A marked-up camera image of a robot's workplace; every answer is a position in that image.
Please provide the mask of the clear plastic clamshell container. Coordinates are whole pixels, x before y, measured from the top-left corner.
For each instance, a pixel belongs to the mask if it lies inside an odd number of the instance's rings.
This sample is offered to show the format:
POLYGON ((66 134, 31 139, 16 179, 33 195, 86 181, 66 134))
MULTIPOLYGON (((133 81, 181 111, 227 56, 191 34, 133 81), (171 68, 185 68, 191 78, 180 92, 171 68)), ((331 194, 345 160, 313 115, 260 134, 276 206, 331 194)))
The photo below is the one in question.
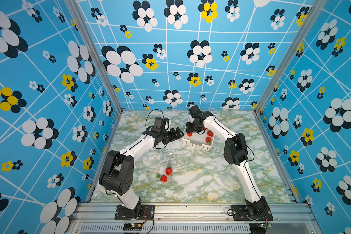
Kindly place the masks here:
POLYGON ((154 186, 166 185, 166 186, 179 186, 179 179, 177 178, 181 172, 181 165, 176 163, 161 163, 151 170, 149 175, 149 183, 154 186), (167 166, 171 166, 173 172, 171 175, 166 175, 165 169, 167 166), (168 177, 167 182, 161 182, 157 179, 157 174, 166 175, 168 177))

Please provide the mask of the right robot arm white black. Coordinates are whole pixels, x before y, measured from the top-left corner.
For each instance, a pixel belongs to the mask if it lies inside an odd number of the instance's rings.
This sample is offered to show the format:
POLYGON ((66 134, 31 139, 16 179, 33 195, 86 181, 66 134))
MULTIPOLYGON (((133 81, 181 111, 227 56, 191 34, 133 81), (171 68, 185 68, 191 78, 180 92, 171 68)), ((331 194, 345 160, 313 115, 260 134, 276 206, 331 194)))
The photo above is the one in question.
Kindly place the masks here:
POLYGON ((205 129, 213 132, 215 136, 224 141, 223 156, 227 163, 233 165, 238 174, 244 191, 246 202, 246 216, 250 220, 264 218, 266 221, 273 220, 270 207, 260 192, 249 167, 248 151, 245 136, 235 133, 217 120, 210 111, 201 111, 198 106, 192 106, 188 110, 191 121, 186 123, 186 132, 199 133, 205 129))

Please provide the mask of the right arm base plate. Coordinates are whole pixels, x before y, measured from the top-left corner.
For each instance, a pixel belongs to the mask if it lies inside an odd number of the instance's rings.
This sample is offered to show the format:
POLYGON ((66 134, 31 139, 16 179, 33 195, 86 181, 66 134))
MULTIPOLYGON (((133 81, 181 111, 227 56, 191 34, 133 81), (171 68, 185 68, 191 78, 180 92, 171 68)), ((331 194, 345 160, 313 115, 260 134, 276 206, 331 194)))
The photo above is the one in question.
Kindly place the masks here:
POLYGON ((234 221, 273 221, 273 214, 268 207, 255 208, 248 205, 232 205, 227 211, 234 221))

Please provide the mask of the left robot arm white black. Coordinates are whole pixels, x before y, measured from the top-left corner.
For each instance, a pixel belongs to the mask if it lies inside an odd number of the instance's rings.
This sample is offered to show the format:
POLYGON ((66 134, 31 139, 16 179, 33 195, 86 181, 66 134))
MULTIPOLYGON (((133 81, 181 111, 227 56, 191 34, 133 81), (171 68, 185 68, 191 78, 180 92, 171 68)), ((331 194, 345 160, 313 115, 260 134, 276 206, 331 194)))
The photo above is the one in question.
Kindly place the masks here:
POLYGON ((137 219, 144 212, 141 199, 131 188, 134 176, 135 159, 160 143, 168 143, 184 136, 180 128, 170 128, 168 118, 157 117, 153 125, 146 128, 138 140, 119 151, 107 153, 98 183, 106 192, 116 195, 122 205, 123 213, 129 219, 137 219))

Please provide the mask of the white perforated plastic basket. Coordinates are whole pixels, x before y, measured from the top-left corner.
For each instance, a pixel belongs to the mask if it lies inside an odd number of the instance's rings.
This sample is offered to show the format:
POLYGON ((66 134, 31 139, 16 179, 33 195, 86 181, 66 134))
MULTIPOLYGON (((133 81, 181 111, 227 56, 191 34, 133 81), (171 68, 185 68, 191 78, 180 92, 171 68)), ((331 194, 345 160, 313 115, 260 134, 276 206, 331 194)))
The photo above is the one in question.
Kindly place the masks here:
POLYGON ((202 130, 201 132, 199 133, 193 133, 191 137, 188 137, 187 136, 187 132, 186 132, 186 127, 185 127, 185 135, 181 138, 182 139, 182 142, 188 146, 192 146, 194 148, 197 148, 197 149, 201 149, 201 150, 204 150, 204 151, 207 151, 209 152, 210 149, 212 148, 212 145, 213 145, 213 142, 214 142, 214 139, 216 138, 216 131, 215 129, 207 129, 206 127, 204 127, 204 130, 202 130), (207 132, 208 131, 212 131, 213 132, 213 136, 210 137, 207 135, 207 132), (207 137, 210 137, 212 139, 212 142, 211 143, 207 143, 206 142, 206 138, 207 137))

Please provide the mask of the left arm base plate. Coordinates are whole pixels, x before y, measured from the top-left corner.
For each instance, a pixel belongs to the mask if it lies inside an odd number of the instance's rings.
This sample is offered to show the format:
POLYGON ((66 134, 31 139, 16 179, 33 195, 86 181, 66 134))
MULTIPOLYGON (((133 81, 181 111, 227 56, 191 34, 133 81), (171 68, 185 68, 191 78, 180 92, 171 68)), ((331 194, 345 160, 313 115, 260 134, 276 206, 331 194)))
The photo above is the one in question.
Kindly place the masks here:
POLYGON ((134 210, 130 210, 122 205, 116 206, 115 220, 153 220, 155 205, 142 204, 134 210))

